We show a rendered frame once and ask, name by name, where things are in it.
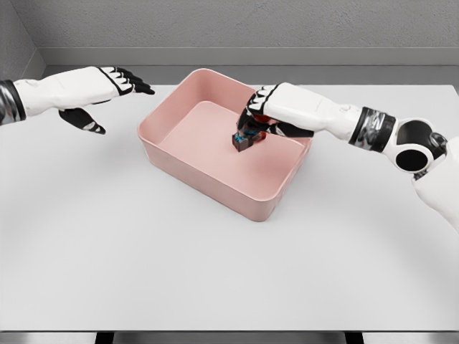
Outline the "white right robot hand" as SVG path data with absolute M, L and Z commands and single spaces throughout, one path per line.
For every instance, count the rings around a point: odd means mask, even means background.
M 283 82 L 266 85 L 247 101 L 243 112 L 270 118 L 266 133 L 287 138 L 309 138 L 326 127 L 320 106 L 325 97 L 306 88 Z

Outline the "dark industrial switch red button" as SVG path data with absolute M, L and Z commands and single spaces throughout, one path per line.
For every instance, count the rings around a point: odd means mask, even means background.
M 252 115 L 243 112 L 237 121 L 237 132 L 232 136 L 232 144 L 238 152 L 242 152 L 254 143 L 264 140 L 267 136 L 270 118 L 266 115 Z

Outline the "pink rectangular basket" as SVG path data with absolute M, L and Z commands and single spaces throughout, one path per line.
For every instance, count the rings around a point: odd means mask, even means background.
M 312 146 L 266 139 L 238 152 L 237 121 L 254 89 L 209 69 L 182 80 L 138 125 L 150 162 L 253 221 L 273 212 Z

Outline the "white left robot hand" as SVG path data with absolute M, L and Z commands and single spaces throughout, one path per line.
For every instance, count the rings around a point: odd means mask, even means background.
M 83 108 L 99 105 L 131 93 L 154 95 L 155 91 L 140 77 L 121 67 L 84 67 L 56 74 L 55 107 L 59 116 L 84 131 L 104 135 L 106 130 Z

